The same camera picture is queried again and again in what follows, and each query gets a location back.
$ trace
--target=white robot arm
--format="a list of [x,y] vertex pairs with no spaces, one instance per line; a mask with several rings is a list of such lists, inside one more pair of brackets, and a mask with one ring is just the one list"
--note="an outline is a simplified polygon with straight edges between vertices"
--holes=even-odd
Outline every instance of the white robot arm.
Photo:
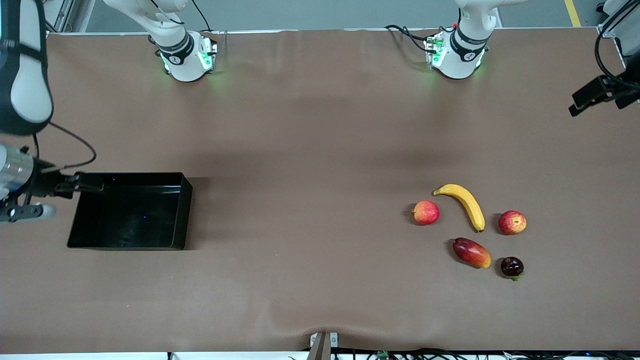
[[[194,81],[213,70],[215,42],[186,31],[174,14],[184,9],[187,0],[105,2],[150,33],[164,66],[175,79]],[[0,133],[33,135],[35,139],[53,114],[41,0],[0,1],[0,24]],[[55,167],[28,154],[26,147],[18,149],[0,143],[0,223],[53,216],[53,207],[31,204],[31,196],[70,199],[77,190],[100,191],[102,179],[96,176],[60,173],[63,168],[74,166],[79,164]],[[24,198],[21,204],[19,197]]]
[[463,79],[480,66],[484,47],[497,22],[496,8],[521,4],[528,0],[456,0],[460,19],[448,29],[426,41],[429,64],[453,79]]
[[186,31],[175,14],[187,0],[104,0],[149,32],[167,71],[179,81],[195,81],[213,70],[217,45],[196,31]]

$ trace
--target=black cable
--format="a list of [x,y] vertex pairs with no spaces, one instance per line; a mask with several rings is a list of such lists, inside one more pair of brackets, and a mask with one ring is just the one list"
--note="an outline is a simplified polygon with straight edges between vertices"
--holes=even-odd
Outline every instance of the black cable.
[[[38,135],[33,134],[33,135],[31,135],[31,137],[33,138],[33,149],[36,152],[34,158],[36,160],[39,160],[40,159],[40,144],[38,143]],[[32,176],[31,177],[31,186],[24,193],[24,202],[22,203],[23,206],[27,206],[27,205],[31,204],[31,197],[32,197],[31,189],[34,187],[35,183],[36,183],[36,177]]]
[[93,148],[93,146],[91,146],[90,143],[88,143],[85,139],[81,138],[80,136],[74,134],[73,132],[69,131],[68,129],[65,129],[64,127],[54,123],[54,122],[50,122],[49,125],[55,127],[56,129],[62,131],[63,133],[71,136],[72,138],[78,140],[79,142],[81,142],[82,144],[84,144],[84,146],[86,146],[87,148],[89,148],[89,150],[91,151],[91,159],[87,160],[87,161],[83,161],[81,163],[76,163],[76,164],[71,164],[71,165],[65,165],[63,167],[52,167],[52,168],[46,168],[43,169],[42,172],[54,172],[54,171],[59,171],[59,170],[64,170],[66,168],[75,168],[75,167],[82,167],[85,165],[89,165],[90,163],[93,163],[93,161],[98,157],[98,154],[95,152],[95,149]]
[[387,30],[389,30],[389,29],[396,29],[396,30],[400,31],[401,33],[405,34],[406,36],[408,36],[408,37],[412,37],[412,38],[414,38],[414,39],[416,39],[416,40],[420,40],[420,41],[425,41],[425,40],[427,40],[427,37],[419,37],[419,36],[417,36],[417,35],[413,35],[413,34],[411,34],[411,33],[409,32],[409,29],[407,29],[407,28],[406,28],[406,26],[401,28],[401,27],[399,27],[398,25],[391,24],[391,25],[387,25],[387,26],[385,26],[385,29],[387,29]]
[[158,4],[156,4],[156,2],[155,2],[154,0],[149,0],[149,1],[151,1],[151,2],[156,6],[156,8],[157,8],[158,10],[160,10],[160,12],[161,12],[164,16],[166,16],[166,18],[167,18],[167,19],[171,20],[172,22],[174,22],[174,23],[176,23],[176,24],[178,24],[178,25],[184,25],[184,22],[182,22],[182,21],[176,21],[176,20],[173,20],[173,19],[172,19],[169,15],[167,15],[167,14],[166,14],[162,9],[160,9],[160,6],[158,6]]
[[621,16],[620,19],[618,21],[616,21],[616,23],[611,26],[611,28],[615,28],[616,26],[618,26],[622,22],[622,20],[624,20],[627,16],[629,16],[629,14],[631,14],[633,11],[634,11],[634,9],[631,9],[625,14],[625,16]]
[[579,352],[574,351],[562,356],[553,356],[546,352],[542,352],[541,354],[542,355],[533,355],[533,354],[528,354],[526,352],[520,352],[520,351],[515,351],[511,353],[511,355],[514,356],[513,360],[564,360],[567,357],[579,354]]
[[625,90],[623,92],[619,92],[617,94],[614,94],[614,95],[611,95],[609,97],[606,97],[605,99],[602,99],[602,101],[603,102],[609,102],[609,101],[617,100],[620,97],[635,95],[636,92],[638,92],[638,90]]
[[406,26],[403,26],[402,28],[400,28],[398,25],[387,25],[385,26],[385,29],[387,30],[391,30],[391,29],[398,29],[402,34],[408,36],[411,41],[413,42],[413,44],[420,50],[424,51],[425,53],[429,53],[429,54],[435,54],[436,51],[434,50],[427,50],[424,47],[422,47],[420,44],[418,44],[416,42],[416,40],[420,40],[420,41],[425,41],[427,39],[427,37],[419,37],[416,36],[414,34],[411,34],[411,32],[409,32],[409,29],[406,28]]
[[36,159],[40,159],[40,145],[38,144],[38,135],[33,134],[33,148],[36,151]]
[[614,22],[614,20],[616,20],[623,12],[627,11],[629,8],[631,8],[631,6],[638,6],[640,4],[640,0],[628,0],[627,3],[625,3],[614,15],[611,15],[611,17],[609,18],[609,20],[602,26],[602,29],[598,31],[598,37],[596,38],[596,43],[595,43],[595,49],[594,49],[594,54],[595,54],[595,58],[596,58],[596,63],[598,64],[598,67],[600,68],[600,70],[612,81],[617,82],[618,84],[636,89],[636,90],[640,90],[640,85],[638,84],[633,84],[633,83],[629,83],[627,81],[624,81],[622,79],[620,79],[618,76],[615,76],[613,73],[611,73],[611,71],[609,71],[609,69],[607,69],[607,67],[604,65],[604,63],[602,62],[602,59],[600,57],[600,40],[603,39],[602,35],[604,34],[604,31],[606,29],[608,29],[611,24]]
[[205,25],[207,25],[207,30],[206,31],[211,31],[211,27],[209,26],[209,21],[207,21],[207,18],[200,11],[200,7],[198,6],[198,4],[196,4],[196,0],[191,0],[191,2],[193,3],[193,6],[196,7],[196,10],[198,10],[198,12],[200,13],[200,16],[202,16],[202,20],[204,20]]
[[452,356],[457,360],[466,360],[464,357],[461,357],[460,355],[454,354],[452,352],[448,352],[446,350],[442,350],[442,349],[426,349],[426,350],[427,350],[426,354],[434,355],[430,360],[435,358],[440,358],[442,360],[450,360],[447,356]]

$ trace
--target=wire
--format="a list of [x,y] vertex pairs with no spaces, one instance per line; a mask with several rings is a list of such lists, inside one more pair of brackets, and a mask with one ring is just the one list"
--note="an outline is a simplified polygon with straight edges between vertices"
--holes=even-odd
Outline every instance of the wire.
[[518,356],[518,357],[514,357],[513,360],[564,360],[565,358],[574,356],[576,354],[579,354],[579,352],[574,351],[562,356],[553,356],[546,352],[541,352],[541,355],[528,354],[526,352],[520,352],[520,351],[515,351],[511,353],[512,356],[513,355]]
[[424,47],[422,47],[420,44],[418,44],[418,42],[416,42],[416,40],[420,40],[420,41],[425,41],[427,39],[427,37],[419,37],[417,35],[411,34],[411,32],[409,31],[409,29],[406,28],[406,26],[403,26],[402,28],[399,27],[398,25],[387,25],[385,26],[385,29],[387,30],[391,30],[391,29],[398,29],[402,34],[408,36],[411,41],[413,42],[413,44],[420,50],[424,51],[425,53],[429,53],[429,54],[435,54],[436,52],[434,50],[427,50]]
[[625,96],[631,96],[634,95],[637,92],[637,90],[625,90],[622,92],[619,92],[617,94],[611,95],[609,97],[606,97],[604,99],[602,99],[603,102],[609,102],[609,101],[613,101],[613,100],[618,100],[620,97],[625,97]]
[[211,27],[209,26],[209,21],[207,21],[207,18],[204,16],[202,11],[200,11],[200,7],[198,6],[198,4],[196,4],[196,0],[191,0],[191,2],[193,3],[193,6],[196,7],[196,10],[198,10],[198,12],[200,13],[200,16],[202,16],[202,20],[204,20],[205,25],[207,25],[207,29],[203,31],[212,31]]
[[631,6],[637,7],[639,4],[640,4],[640,0],[628,0],[627,3],[625,3],[615,14],[613,14],[609,18],[609,20],[607,20],[607,22],[602,26],[602,29],[598,31],[598,37],[596,38],[596,43],[594,48],[596,63],[598,64],[598,67],[600,67],[600,70],[612,81],[615,81],[618,84],[625,85],[627,87],[630,87],[636,90],[640,90],[640,85],[629,83],[627,81],[620,79],[618,76],[615,76],[613,73],[611,73],[611,71],[609,71],[609,69],[607,69],[607,67],[604,65],[600,57],[600,40],[603,39],[602,35],[604,34],[604,31],[608,29],[609,26],[611,26],[614,20],[616,20],[623,12],[631,8]]
[[40,159],[40,145],[38,144],[38,135],[33,134],[33,148],[36,151],[36,159]]
[[[33,138],[33,149],[36,152],[34,158],[36,160],[39,160],[40,159],[40,144],[38,143],[38,135],[33,134],[33,135],[31,135],[31,137]],[[31,189],[33,189],[35,184],[36,184],[36,176],[32,176],[31,177],[31,186],[29,186],[28,190],[24,193],[24,202],[22,203],[23,206],[31,204],[31,197],[32,197]]]
[[176,23],[176,24],[178,24],[178,25],[184,25],[184,22],[182,22],[182,21],[176,21],[176,20],[173,20],[173,19],[172,19],[172,18],[171,18],[171,17],[170,17],[166,12],[164,12],[164,10],[160,9],[160,6],[158,6],[158,4],[156,4],[156,2],[155,2],[154,0],[149,0],[149,1],[151,1],[151,2],[156,6],[156,8],[157,8],[157,9],[158,9],[158,10],[159,10],[159,11],[160,11],[160,12],[161,12],[161,13],[162,13],[162,14],[163,14],[167,19],[171,20],[172,22],[174,22],[174,23]]
[[83,167],[85,165],[89,165],[90,163],[93,163],[93,161],[98,157],[98,154],[95,152],[95,149],[93,148],[93,146],[91,146],[90,143],[88,143],[85,139],[81,138],[80,136],[74,134],[73,132],[69,131],[68,129],[55,124],[53,122],[50,122],[49,125],[55,127],[56,129],[62,131],[63,133],[71,136],[72,138],[78,140],[79,142],[81,142],[82,144],[84,144],[84,146],[86,146],[87,148],[89,148],[89,150],[91,151],[91,159],[87,160],[87,161],[83,161],[81,163],[76,163],[76,164],[71,164],[71,165],[65,165],[63,167],[51,167],[51,168],[45,168],[42,170],[43,173],[46,172],[54,172],[54,171],[59,171],[59,170],[64,170],[66,168],[76,168],[76,167]]

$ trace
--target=gray floor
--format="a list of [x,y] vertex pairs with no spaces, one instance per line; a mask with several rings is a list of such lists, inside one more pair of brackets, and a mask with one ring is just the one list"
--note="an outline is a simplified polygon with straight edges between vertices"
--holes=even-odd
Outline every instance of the gray floor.
[[[196,0],[215,30],[346,29],[381,28],[388,24],[409,28],[450,25],[457,18],[453,0]],[[595,7],[602,0],[574,0],[582,26],[595,26],[604,19]],[[86,32],[132,32],[143,29],[102,0],[77,0],[90,13]],[[564,0],[530,0],[500,9],[502,23],[509,28],[572,26]],[[188,29],[204,29],[205,24],[193,3],[179,13]]]

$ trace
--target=metal cylinder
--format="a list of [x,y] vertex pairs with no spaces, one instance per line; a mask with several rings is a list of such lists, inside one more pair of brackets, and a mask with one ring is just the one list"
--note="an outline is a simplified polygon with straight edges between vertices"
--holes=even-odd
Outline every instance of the metal cylinder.
[[20,149],[0,143],[0,199],[29,181],[33,158]]

